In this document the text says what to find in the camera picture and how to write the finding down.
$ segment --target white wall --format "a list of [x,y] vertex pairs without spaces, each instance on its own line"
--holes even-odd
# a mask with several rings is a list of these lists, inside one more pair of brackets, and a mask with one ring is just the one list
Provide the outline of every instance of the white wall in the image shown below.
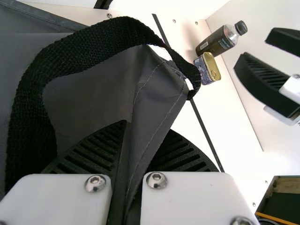
[[[22,2],[93,8],[97,0],[20,0]],[[206,19],[229,0],[113,0],[110,10],[197,15]]]
[[231,0],[206,20],[212,32],[223,24],[234,25],[239,20],[248,26],[248,33],[222,57],[262,149],[291,162],[293,166],[288,173],[300,171],[300,127],[287,126],[268,115],[263,110],[264,105],[239,82],[233,67],[239,55],[248,52],[289,75],[300,73],[300,58],[264,42],[274,27],[300,30],[299,12],[299,0]]
[[113,0],[111,10],[140,10],[150,13],[198,15],[207,19],[229,0]]

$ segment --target gray fabric bag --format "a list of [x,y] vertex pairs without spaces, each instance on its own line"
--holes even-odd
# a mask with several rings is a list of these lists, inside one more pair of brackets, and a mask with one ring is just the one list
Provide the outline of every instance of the gray fabric bag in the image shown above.
[[[127,41],[128,38],[123,37],[124,42],[129,42],[124,51],[119,47],[124,45],[122,41],[120,44],[109,40],[113,45],[110,47],[106,36],[114,34],[99,29],[107,28],[108,23],[111,29],[119,23],[127,27],[133,24],[137,31],[144,29],[145,37],[138,34],[136,39],[165,47],[178,67],[157,56],[147,45]],[[86,32],[82,35],[85,26],[81,24],[14,0],[0,0],[0,25],[0,198],[22,176],[42,172],[56,156],[85,137],[125,120],[113,186],[118,191],[113,193],[110,208],[110,213],[123,212],[110,215],[109,223],[122,224],[125,219],[125,223],[133,224],[138,209],[132,214],[130,209],[143,175],[186,99],[198,91],[199,71],[152,36],[148,27],[127,17],[89,28],[90,32],[100,30],[103,47],[113,49],[112,53],[103,51],[107,59],[101,59],[101,63],[89,62],[98,51],[93,48],[94,43],[85,48],[83,41],[73,45],[72,53],[56,55],[55,47],[60,45],[61,52],[67,52],[69,46],[63,49],[65,43],[78,40],[80,35],[90,42]],[[82,51],[74,57],[77,46]],[[80,67],[73,73],[53,66],[64,68],[67,62],[73,62],[69,58],[76,64],[74,67]],[[49,77],[40,71],[56,74]],[[185,77],[191,80],[194,90],[188,90]],[[49,135],[40,132],[45,129]],[[49,142],[51,138],[56,140],[54,144]]]

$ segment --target bag handle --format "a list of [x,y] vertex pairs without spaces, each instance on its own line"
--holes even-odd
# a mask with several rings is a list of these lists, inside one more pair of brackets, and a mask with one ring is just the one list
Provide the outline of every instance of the bag handle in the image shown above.
[[43,105],[43,88],[54,78],[80,73],[136,45],[165,48],[193,85],[201,85],[198,69],[168,47],[149,27],[131,17],[97,23],[41,50],[19,83],[9,122],[6,191],[22,176],[38,173],[56,157],[55,132]]

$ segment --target bottle label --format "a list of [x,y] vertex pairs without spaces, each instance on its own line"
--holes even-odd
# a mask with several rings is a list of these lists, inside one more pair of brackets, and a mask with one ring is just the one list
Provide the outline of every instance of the bottle label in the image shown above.
[[223,38],[220,39],[218,42],[224,49],[229,49],[231,47]]
[[203,45],[200,46],[200,50],[202,50],[203,48],[205,48],[206,46],[208,46],[208,42],[205,42]]

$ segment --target ribbed rubber pad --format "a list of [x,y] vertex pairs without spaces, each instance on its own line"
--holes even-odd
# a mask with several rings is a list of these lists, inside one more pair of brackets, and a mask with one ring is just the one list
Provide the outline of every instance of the ribbed rubber pad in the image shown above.
[[42,173],[105,174],[113,181],[126,123],[121,120],[84,138],[52,161]]
[[262,82],[276,90],[279,90],[289,78],[288,75],[278,73],[278,71],[275,71],[274,68],[266,67],[265,65],[262,65],[261,62],[256,61],[253,58],[246,58],[246,63],[253,73],[262,80]]
[[279,92],[288,75],[245,52],[240,55],[234,71],[244,87],[259,101],[291,118],[300,111],[300,105]]
[[[42,173],[105,174],[114,183],[126,121],[86,137],[50,163]],[[212,161],[190,141],[170,130],[148,171],[218,172]]]
[[148,171],[218,172],[218,169],[200,149],[170,130]]

